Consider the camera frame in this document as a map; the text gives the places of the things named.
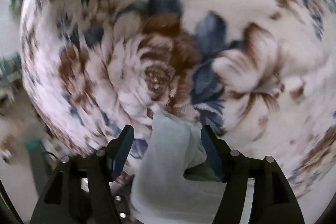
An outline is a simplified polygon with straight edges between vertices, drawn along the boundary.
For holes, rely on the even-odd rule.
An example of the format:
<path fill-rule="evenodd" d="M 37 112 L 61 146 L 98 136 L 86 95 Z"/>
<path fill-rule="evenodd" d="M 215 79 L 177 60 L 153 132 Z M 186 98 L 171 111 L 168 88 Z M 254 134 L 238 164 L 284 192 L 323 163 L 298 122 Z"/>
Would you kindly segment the light green fleece pants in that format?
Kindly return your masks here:
<path fill-rule="evenodd" d="M 164 112 L 152 127 L 133 180 L 132 214 L 142 223 L 212 223 L 226 186 L 205 164 L 201 129 Z"/>

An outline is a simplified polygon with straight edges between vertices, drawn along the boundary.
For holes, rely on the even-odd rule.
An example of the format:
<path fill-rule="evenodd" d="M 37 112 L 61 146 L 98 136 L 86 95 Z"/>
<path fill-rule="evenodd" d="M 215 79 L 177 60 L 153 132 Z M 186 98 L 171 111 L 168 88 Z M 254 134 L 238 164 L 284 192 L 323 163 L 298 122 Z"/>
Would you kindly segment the floral fleece blanket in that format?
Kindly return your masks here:
<path fill-rule="evenodd" d="M 165 111 L 296 196 L 335 166 L 335 0 L 23 0 L 23 85 L 52 135 L 89 154 L 132 125 L 134 174 Z"/>

